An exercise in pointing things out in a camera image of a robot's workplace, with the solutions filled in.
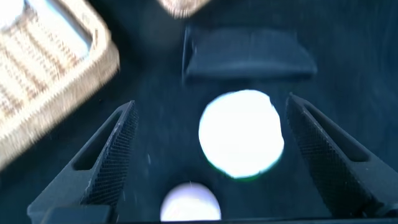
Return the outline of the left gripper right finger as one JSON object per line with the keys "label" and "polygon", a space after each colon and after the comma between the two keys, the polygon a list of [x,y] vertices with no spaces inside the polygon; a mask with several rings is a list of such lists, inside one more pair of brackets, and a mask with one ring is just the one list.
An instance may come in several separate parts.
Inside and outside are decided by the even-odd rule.
{"label": "left gripper right finger", "polygon": [[289,95],[287,122],[334,217],[397,217],[397,172],[307,100]]}

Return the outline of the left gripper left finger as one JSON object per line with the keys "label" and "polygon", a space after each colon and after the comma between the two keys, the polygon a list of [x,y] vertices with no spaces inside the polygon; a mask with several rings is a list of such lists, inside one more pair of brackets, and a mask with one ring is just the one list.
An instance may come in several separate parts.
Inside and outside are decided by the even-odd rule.
{"label": "left gripper left finger", "polygon": [[118,107],[27,207],[32,220],[63,205],[116,207],[130,164],[138,115],[135,101]]}

